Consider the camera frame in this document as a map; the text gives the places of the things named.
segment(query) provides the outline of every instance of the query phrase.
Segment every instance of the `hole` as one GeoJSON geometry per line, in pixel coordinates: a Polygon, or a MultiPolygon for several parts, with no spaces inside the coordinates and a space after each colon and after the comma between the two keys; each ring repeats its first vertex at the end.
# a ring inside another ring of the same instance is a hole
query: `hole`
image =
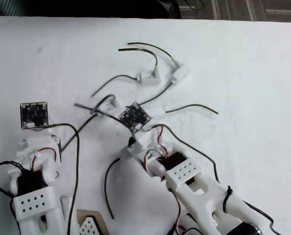
{"type": "Polygon", "coordinates": [[[47,221],[47,217],[45,215],[41,215],[38,218],[38,225],[39,225],[40,232],[42,234],[45,233],[46,230],[48,229],[48,221],[47,221]]]}

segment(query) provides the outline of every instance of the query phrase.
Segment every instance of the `floor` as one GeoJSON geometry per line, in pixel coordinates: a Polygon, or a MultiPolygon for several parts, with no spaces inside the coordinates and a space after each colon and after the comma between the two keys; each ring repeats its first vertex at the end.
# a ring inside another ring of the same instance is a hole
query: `floor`
{"type": "Polygon", "coordinates": [[[291,22],[291,0],[177,1],[183,19],[291,22]]]}

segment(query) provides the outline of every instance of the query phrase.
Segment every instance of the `cable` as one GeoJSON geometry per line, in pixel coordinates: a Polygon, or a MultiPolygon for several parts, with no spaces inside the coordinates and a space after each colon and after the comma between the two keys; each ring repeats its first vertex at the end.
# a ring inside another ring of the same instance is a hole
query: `cable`
{"type": "Polygon", "coordinates": [[[115,116],[113,116],[113,115],[107,114],[107,113],[105,113],[105,112],[102,112],[101,110],[96,110],[96,113],[98,113],[98,114],[102,114],[102,115],[105,115],[105,116],[107,116],[107,117],[109,117],[109,118],[111,118],[111,119],[113,119],[113,120],[119,122],[120,124],[122,124],[122,125],[124,125],[125,127],[127,127],[127,129],[130,131],[131,135],[134,135],[134,133],[130,130],[129,126],[127,126],[127,124],[124,123],[124,122],[123,122],[122,120],[120,120],[119,118],[117,118],[117,117],[115,117],[115,116]]]}
{"type": "Polygon", "coordinates": [[[112,163],[109,165],[109,167],[107,168],[106,170],[106,174],[105,174],[105,178],[104,178],[104,196],[105,196],[105,201],[106,201],[106,205],[107,205],[107,208],[108,208],[108,211],[110,212],[110,215],[112,217],[112,219],[115,219],[114,218],[114,215],[113,215],[113,212],[112,212],[112,209],[110,207],[110,203],[108,202],[108,198],[107,198],[107,191],[106,191],[106,182],[107,182],[107,176],[108,176],[108,173],[111,169],[111,167],[117,163],[118,161],[120,161],[121,159],[120,158],[116,158],[114,161],[112,161],[112,163]]]}
{"type": "Polygon", "coordinates": [[[77,194],[77,189],[78,189],[78,180],[79,180],[80,138],[79,138],[79,133],[78,133],[77,129],[73,125],[71,125],[69,123],[53,124],[53,125],[42,127],[42,129],[48,129],[48,128],[57,127],[57,126],[69,126],[69,127],[71,127],[75,131],[75,134],[76,134],[76,137],[77,137],[76,183],[75,183],[75,188],[74,188],[74,191],[73,191],[73,199],[72,199],[71,210],[70,210],[70,213],[69,213],[68,228],[67,228],[67,235],[70,235],[71,234],[71,223],[72,223],[73,207],[74,207],[74,204],[75,204],[75,199],[76,199],[76,194],[77,194]]]}
{"type": "MultiPolygon", "coordinates": [[[[108,98],[116,98],[115,95],[113,94],[109,94],[107,95],[106,97],[104,97],[94,108],[89,108],[89,107],[86,107],[82,104],[78,104],[78,103],[75,103],[74,105],[77,106],[77,107],[80,107],[80,108],[84,108],[84,109],[88,109],[88,110],[95,110],[95,109],[98,109],[108,98]]],[[[95,117],[97,116],[97,114],[94,114],[92,115],[91,117],[89,117],[81,126],[80,128],[78,129],[78,133],[92,120],[94,119],[95,117]]],[[[76,137],[76,134],[73,135],[68,141],[67,143],[64,145],[64,147],[62,148],[62,152],[67,148],[67,146],[73,141],[73,139],[76,137]]]]}
{"type": "Polygon", "coordinates": [[[160,133],[159,133],[156,141],[161,146],[161,148],[164,149],[164,151],[165,151],[164,158],[167,158],[169,156],[169,152],[167,151],[167,148],[164,145],[162,145],[160,142],[161,137],[162,137],[162,133],[163,133],[163,127],[161,127],[160,133]]]}
{"type": "Polygon", "coordinates": [[[94,113],[95,110],[97,110],[108,98],[113,98],[113,99],[116,99],[116,96],[114,94],[108,94],[106,97],[104,97],[101,101],[99,101],[99,103],[91,108],[91,107],[88,107],[88,106],[85,106],[83,104],[79,104],[79,103],[75,103],[73,104],[74,106],[78,107],[78,108],[82,108],[82,109],[87,109],[87,110],[90,110],[91,113],[94,113]]]}
{"type": "MultiPolygon", "coordinates": [[[[95,117],[97,116],[97,114],[92,115],[91,117],[89,117],[78,129],[78,133],[95,117]]],[[[73,141],[73,139],[76,137],[76,134],[74,134],[69,141],[67,141],[67,143],[64,145],[64,147],[62,148],[62,152],[67,148],[67,146],[73,141]]]]}
{"type": "Polygon", "coordinates": [[[164,88],[164,90],[162,90],[160,93],[158,93],[155,97],[153,97],[153,98],[151,98],[151,99],[148,99],[148,100],[146,100],[146,101],[144,101],[144,102],[142,102],[142,103],[138,103],[139,105],[144,105],[144,104],[147,104],[147,103],[149,103],[149,102],[151,102],[151,101],[153,101],[153,100],[155,100],[156,98],[158,98],[159,96],[161,96],[171,85],[172,85],[173,83],[171,82],[171,83],[169,83],[165,88],[164,88]]]}
{"type": "Polygon", "coordinates": [[[203,233],[202,233],[199,229],[197,229],[197,228],[189,228],[189,229],[187,229],[184,233],[182,233],[181,235],[186,235],[190,230],[196,230],[196,231],[199,232],[201,235],[203,235],[203,233]]]}
{"type": "Polygon", "coordinates": [[[172,110],[168,110],[168,111],[165,111],[165,113],[172,113],[172,112],[176,112],[176,111],[179,111],[179,110],[182,110],[182,109],[185,109],[185,108],[188,108],[188,107],[192,107],[192,106],[199,106],[199,107],[202,107],[202,108],[205,108],[205,109],[208,109],[210,110],[211,112],[215,113],[215,114],[218,114],[218,112],[214,111],[213,109],[207,107],[207,106],[204,106],[202,104],[189,104],[189,105],[186,105],[186,106],[183,106],[183,107],[180,107],[178,109],[172,109],[172,110]]]}
{"type": "MultiPolygon", "coordinates": [[[[15,161],[0,162],[0,166],[1,165],[13,165],[14,167],[17,167],[22,172],[22,174],[27,172],[27,171],[29,171],[29,170],[25,169],[20,163],[17,163],[15,161]]],[[[5,191],[1,187],[0,187],[0,192],[2,192],[3,194],[5,194],[6,196],[8,196],[10,198],[14,198],[15,197],[10,191],[5,191]]]]}
{"type": "Polygon", "coordinates": [[[163,50],[162,48],[160,47],[157,47],[155,45],[152,45],[152,44],[149,44],[149,43],[139,43],[139,42],[133,42],[133,43],[127,43],[128,45],[147,45],[147,46],[150,46],[150,47],[154,47],[156,49],[159,49],[160,51],[164,52],[166,55],[168,55],[169,57],[171,57],[171,54],[169,54],[167,51],[163,50]]]}
{"type": "Polygon", "coordinates": [[[149,154],[150,151],[157,152],[161,157],[163,157],[162,153],[160,153],[160,152],[157,151],[156,149],[151,148],[151,149],[148,149],[148,150],[146,151],[146,153],[145,153],[145,157],[144,157],[144,163],[143,163],[143,165],[144,165],[145,171],[146,171],[149,175],[151,175],[151,173],[149,172],[149,170],[148,170],[148,168],[147,168],[147,161],[148,161],[148,159],[150,159],[150,158],[152,157],[152,155],[151,155],[149,158],[147,157],[147,155],[149,154]]]}
{"type": "MultiPolygon", "coordinates": [[[[232,195],[233,193],[233,190],[230,188],[230,186],[228,186],[228,190],[227,190],[227,193],[226,193],[226,196],[224,198],[224,201],[223,201],[223,211],[226,213],[226,203],[227,203],[227,200],[229,198],[230,195],[232,195]]],[[[268,214],[266,214],[264,211],[260,210],[259,208],[255,207],[254,205],[246,202],[246,201],[243,201],[247,204],[247,206],[249,206],[251,209],[253,209],[254,211],[256,211],[257,213],[263,215],[266,219],[268,219],[270,221],[270,224],[269,224],[269,228],[272,230],[273,233],[277,234],[277,235],[281,235],[279,232],[277,232],[276,230],[274,230],[273,228],[273,225],[274,225],[274,220],[271,216],[269,216],[268,214]]]]}
{"type": "Polygon", "coordinates": [[[173,194],[173,196],[175,197],[176,201],[177,201],[177,205],[178,205],[178,214],[177,214],[177,218],[176,218],[176,221],[172,227],[172,229],[170,231],[176,231],[176,233],[178,235],[186,235],[190,230],[196,230],[197,232],[199,232],[201,235],[203,235],[203,233],[197,229],[197,228],[189,228],[187,229],[185,232],[183,233],[180,233],[178,232],[178,223],[179,223],[179,219],[180,219],[180,214],[181,214],[181,207],[180,207],[180,203],[179,203],[179,200],[176,196],[176,194],[169,188],[169,191],[173,194]]]}
{"type": "Polygon", "coordinates": [[[271,216],[269,216],[268,214],[266,214],[264,211],[260,210],[259,208],[255,207],[254,205],[248,203],[248,202],[245,202],[251,209],[253,209],[254,211],[256,211],[257,213],[263,215],[266,219],[268,219],[270,221],[270,224],[269,224],[269,228],[272,230],[273,233],[277,234],[277,235],[281,235],[279,232],[277,232],[274,228],[273,228],[273,225],[274,225],[274,220],[271,216]]]}
{"type": "Polygon", "coordinates": [[[20,231],[19,222],[16,220],[16,214],[15,214],[15,211],[14,211],[14,208],[13,208],[12,204],[13,204],[13,199],[10,200],[9,207],[10,207],[10,211],[12,212],[12,215],[14,216],[14,219],[16,221],[16,224],[17,224],[17,227],[18,227],[18,231],[19,231],[19,235],[21,235],[22,232],[20,231]]]}
{"type": "Polygon", "coordinates": [[[226,196],[225,196],[224,201],[223,201],[223,211],[224,211],[224,213],[227,213],[226,212],[226,204],[227,204],[228,198],[230,197],[230,195],[232,195],[232,193],[233,193],[233,190],[231,189],[230,186],[228,186],[227,193],[226,193],[226,196]]]}
{"type": "Polygon", "coordinates": [[[144,51],[144,52],[147,52],[147,53],[153,55],[154,58],[155,58],[155,66],[157,66],[157,64],[158,64],[157,57],[156,57],[156,55],[155,55],[152,51],[150,51],[150,50],[143,49],[143,48],[122,48],[122,49],[118,49],[118,51],[130,51],[130,50],[144,51]]]}
{"type": "Polygon", "coordinates": [[[111,81],[113,81],[114,79],[118,78],[118,77],[128,77],[132,80],[137,81],[137,79],[135,77],[131,77],[129,75],[125,75],[125,74],[121,74],[121,75],[117,75],[115,77],[112,77],[111,79],[109,79],[107,82],[105,82],[99,89],[97,89],[92,95],[91,97],[95,96],[99,91],[101,91],[107,84],[109,84],[111,81]]]}
{"type": "Polygon", "coordinates": [[[201,3],[201,6],[198,9],[194,9],[187,0],[184,0],[188,7],[193,11],[199,11],[204,7],[204,2],[202,0],[198,0],[201,3]]]}
{"type": "Polygon", "coordinates": [[[156,127],[159,127],[159,126],[162,126],[162,127],[165,127],[169,130],[169,132],[181,143],[183,143],[184,145],[186,145],[187,147],[191,148],[192,150],[198,152],[199,154],[201,154],[202,156],[204,156],[205,158],[207,158],[210,162],[212,162],[213,164],[213,168],[214,168],[214,175],[215,175],[215,179],[216,181],[219,182],[219,179],[218,179],[218,172],[216,170],[216,163],[214,162],[214,160],[212,158],[210,158],[208,155],[206,155],[205,153],[201,152],[200,150],[192,147],[190,144],[184,142],[183,140],[181,140],[167,125],[165,124],[156,124],[156,125],[153,125],[150,127],[150,129],[148,130],[144,130],[144,131],[150,131],[151,129],[153,128],[156,128],[156,127]]]}

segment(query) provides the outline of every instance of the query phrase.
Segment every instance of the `black wire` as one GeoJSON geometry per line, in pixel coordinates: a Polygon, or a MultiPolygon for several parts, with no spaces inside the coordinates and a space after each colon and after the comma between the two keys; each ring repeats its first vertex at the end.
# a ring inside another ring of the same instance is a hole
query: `black wire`
{"type": "MultiPolygon", "coordinates": [[[[78,129],[78,133],[86,126],[86,125],[88,125],[88,123],[92,120],[92,119],[94,119],[95,117],[97,116],[97,114],[94,114],[94,115],[92,115],[91,117],[89,117],[81,126],[80,126],[80,128],[78,129]]],[[[62,148],[62,152],[67,148],[67,146],[73,141],[73,139],[76,137],[76,134],[75,135],[73,135],[70,139],[69,139],[69,141],[67,141],[67,143],[64,145],[64,147],[62,148]]]]}
{"type": "Polygon", "coordinates": [[[109,167],[106,170],[106,174],[105,174],[105,178],[104,178],[104,196],[105,196],[105,201],[106,201],[106,205],[107,205],[108,211],[110,212],[110,215],[111,215],[112,219],[115,219],[115,218],[114,218],[112,209],[110,207],[110,203],[108,202],[107,191],[106,191],[106,183],[107,183],[107,176],[108,176],[108,173],[109,173],[111,167],[115,163],[117,163],[119,160],[121,160],[121,159],[120,158],[116,158],[114,161],[112,161],[112,163],[109,165],[109,167]]]}
{"type": "Polygon", "coordinates": [[[171,83],[169,83],[165,88],[164,88],[164,90],[162,90],[160,93],[158,93],[155,97],[153,97],[153,98],[151,98],[151,99],[148,99],[148,100],[146,100],[146,101],[144,101],[144,102],[141,102],[141,103],[138,103],[139,105],[144,105],[144,104],[147,104],[147,103],[149,103],[149,102],[151,102],[151,101],[153,101],[153,100],[155,100],[156,98],[158,98],[159,96],[161,96],[171,85],[172,85],[173,83],[171,82],[171,83]]]}
{"type": "Polygon", "coordinates": [[[71,127],[75,131],[75,134],[76,134],[76,137],[77,137],[76,183],[75,183],[75,188],[74,188],[74,191],[73,191],[73,199],[72,199],[71,210],[70,210],[70,213],[69,213],[68,228],[67,228],[67,235],[70,235],[71,234],[71,223],[72,223],[73,207],[74,207],[74,204],[75,204],[75,199],[76,199],[76,194],[77,194],[77,189],[78,189],[80,138],[79,138],[79,133],[78,133],[77,129],[73,125],[71,125],[69,123],[53,124],[53,125],[42,127],[42,129],[48,129],[48,128],[57,127],[57,126],[69,126],[69,127],[71,127]]]}
{"type": "Polygon", "coordinates": [[[91,114],[93,114],[108,98],[116,99],[116,96],[114,94],[108,94],[91,110],[91,114]]]}
{"type": "MultiPolygon", "coordinates": [[[[22,172],[22,174],[25,171],[29,171],[29,170],[25,169],[20,163],[17,163],[15,161],[4,161],[4,162],[0,162],[0,166],[1,165],[13,165],[14,167],[17,167],[22,172]]],[[[5,194],[6,196],[8,196],[10,198],[14,198],[15,197],[10,191],[5,191],[1,187],[0,187],[0,192],[2,192],[3,194],[5,194]]]]}
{"type": "Polygon", "coordinates": [[[125,74],[121,74],[121,75],[117,75],[115,77],[112,77],[111,79],[109,79],[107,82],[105,82],[99,89],[97,89],[92,95],[91,97],[95,96],[99,91],[101,91],[107,84],[109,84],[111,81],[113,81],[114,79],[118,78],[118,77],[128,77],[132,80],[137,81],[137,79],[135,77],[131,77],[129,75],[125,75],[125,74]]]}
{"type": "Polygon", "coordinates": [[[201,105],[201,104],[189,104],[189,105],[186,105],[186,106],[183,106],[183,107],[180,107],[178,109],[172,109],[172,110],[168,110],[168,111],[165,111],[165,113],[172,113],[172,112],[176,112],[176,111],[179,111],[179,110],[182,110],[182,109],[185,109],[185,108],[188,108],[188,107],[192,107],[192,106],[199,106],[199,107],[202,107],[202,108],[205,108],[205,109],[208,109],[210,110],[211,112],[215,113],[215,114],[218,114],[218,112],[216,112],[215,110],[207,107],[207,106],[204,106],[204,105],[201,105]]]}
{"type": "Polygon", "coordinates": [[[184,145],[186,145],[187,147],[189,147],[189,148],[191,148],[192,150],[194,150],[194,151],[196,151],[196,152],[198,152],[199,154],[201,154],[202,156],[204,156],[205,158],[207,158],[210,162],[212,162],[212,164],[213,164],[213,168],[214,168],[214,175],[215,175],[215,179],[216,179],[216,181],[218,181],[219,182],[219,179],[218,179],[218,172],[217,172],[217,170],[216,170],[216,163],[214,162],[214,160],[212,159],[212,158],[210,158],[208,155],[206,155],[205,153],[203,153],[203,152],[201,152],[200,150],[198,150],[198,149],[196,149],[196,148],[194,148],[194,147],[192,147],[190,144],[188,144],[188,143],[186,143],[186,142],[184,142],[183,140],[181,140],[167,125],[165,125],[165,124],[156,124],[156,125],[153,125],[153,126],[151,126],[150,127],[150,129],[148,129],[148,130],[144,130],[144,131],[149,131],[149,130],[151,130],[151,129],[153,129],[153,128],[156,128],[156,127],[159,127],[159,126],[161,126],[161,127],[165,127],[165,128],[167,128],[168,130],[169,130],[169,132],[179,141],[179,142],[181,142],[181,143],[183,143],[184,145]]]}
{"type": "Polygon", "coordinates": [[[194,9],[187,0],[184,0],[188,7],[193,11],[199,11],[204,7],[204,2],[202,0],[198,0],[201,3],[201,6],[198,9],[194,9]]]}
{"type": "Polygon", "coordinates": [[[12,214],[13,214],[13,216],[14,216],[14,219],[15,219],[15,221],[16,221],[16,224],[17,224],[17,227],[18,227],[18,231],[19,231],[19,235],[21,235],[22,232],[20,231],[19,222],[18,222],[17,219],[16,219],[16,214],[15,214],[15,211],[14,211],[14,208],[13,208],[12,204],[13,204],[13,199],[10,200],[10,202],[9,202],[9,207],[10,207],[10,211],[12,212],[12,214]]]}
{"type": "Polygon", "coordinates": [[[197,229],[197,228],[189,228],[187,229],[185,232],[183,232],[181,235],[186,235],[190,230],[196,230],[197,232],[199,232],[201,235],[203,235],[203,233],[197,229]]]}
{"type": "Polygon", "coordinates": [[[107,114],[107,113],[105,113],[105,112],[102,112],[101,110],[96,110],[96,113],[98,113],[98,114],[102,114],[102,115],[105,115],[105,116],[107,116],[107,117],[109,117],[109,118],[111,118],[111,119],[113,119],[113,120],[119,122],[120,124],[122,124],[122,125],[124,125],[125,127],[127,127],[127,129],[130,131],[131,135],[134,135],[134,133],[131,132],[129,126],[128,126],[126,123],[124,123],[122,120],[120,120],[119,118],[117,118],[117,117],[115,117],[115,116],[113,116],[113,115],[107,114]]]}
{"type": "MultiPolygon", "coordinates": [[[[104,97],[94,108],[89,108],[89,107],[86,107],[82,104],[78,104],[78,103],[75,103],[74,105],[77,106],[77,107],[80,107],[80,108],[84,108],[84,109],[88,109],[90,111],[92,110],[96,110],[98,109],[105,100],[107,100],[108,98],[116,98],[115,95],[113,94],[109,94],[107,95],[106,97],[104,97]]],[[[92,120],[96,117],[97,115],[92,115],[91,117],[89,117],[82,125],[81,127],[78,129],[78,133],[92,120]]],[[[74,134],[68,141],[67,143],[64,145],[64,147],[62,148],[62,152],[67,148],[67,146],[73,141],[73,139],[76,137],[76,134],[74,134]]]]}
{"type": "Polygon", "coordinates": [[[143,49],[143,48],[122,48],[122,49],[118,49],[118,51],[130,51],[130,50],[144,51],[144,52],[147,52],[147,53],[153,55],[154,58],[155,58],[155,65],[157,66],[157,63],[158,63],[157,57],[156,57],[156,55],[155,55],[152,51],[150,51],[150,50],[143,49]]]}
{"type": "Polygon", "coordinates": [[[230,197],[230,195],[232,195],[232,193],[233,193],[233,190],[231,189],[230,186],[228,186],[227,193],[226,193],[226,196],[225,196],[224,201],[223,201],[223,211],[224,211],[224,213],[226,213],[227,200],[230,197]]]}
{"type": "Polygon", "coordinates": [[[154,47],[154,48],[157,48],[159,49],[160,51],[164,52],[166,55],[168,55],[169,57],[171,57],[171,54],[169,54],[167,51],[163,50],[162,48],[160,47],[157,47],[155,45],[152,45],[152,44],[149,44],[149,43],[139,43],[139,42],[133,42],[133,43],[127,43],[128,45],[147,45],[147,46],[150,46],[150,47],[154,47]]]}
{"type": "MultiPolygon", "coordinates": [[[[226,193],[226,196],[224,198],[224,201],[223,201],[223,211],[226,213],[226,203],[227,203],[227,200],[229,198],[230,195],[232,195],[233,193],[233,190],[231,189],[230,186],[228,186],[228,189],[227,189],[227,193],[226,193]]],[[[268,214],[266,214],[264,211],[260,210],[259,208],[255,207],[254,205],[246,202],[246,201],[243,201],[247,204],[247,206],[249,206],[251,209],[253,209],[254,211],[256,211],[257,213],[263,215],[266,219],[268,219],[270,221],[270,224],[269,224],[269,228],[272,230],[273,233],[277,234],[277,235],[281,235],[279,232],[277,232],[276,230],[274,230],[273,228],[273,225],[274,225],[274,220],[271,216],[269,216],[268,214]]]]}
{"type": "Polygon", "coordinates": [[[248,202],[245,202],[251,209],[253,209],[254,211],[256,211],[257,213],[263,215],[266,219],[268,219],[270,221],[270,224],[269,224],[269,228],[272,230],[273,233],[277,234],[277,235],[281,235],[279,232],[277,232],[274,228],[273,228],[273,225],[274,225],[274,220],[271,216],[269,216],[268,214],[266,214],[264,211],[260,210],[259,208],[255,207],[254,205],[248,203],[248,202]]]}

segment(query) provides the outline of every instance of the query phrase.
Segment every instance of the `white plastic bracket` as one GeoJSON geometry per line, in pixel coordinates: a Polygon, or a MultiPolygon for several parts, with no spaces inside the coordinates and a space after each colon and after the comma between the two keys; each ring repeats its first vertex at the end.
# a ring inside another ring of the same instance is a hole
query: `white plastic bracket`
{"type": "Polygon", "coordinates": [[[158,85],[161,83],[161,77],[159,74],[158,66],[154,67],[154,70],[146,70],[139,73],[137,80],[142,85],[158,85]]]}
{"type": "Polygon", "coordinates": [[[173,84],[177,84],[183,80],[185,80],[189,74],[190,74],[190,69],[187,65],[179,62],[178,60],[174,59],[171,57],[171,60],[174,62],[176,66],[176,71],[173,73],[171,82],[173,84]]]}

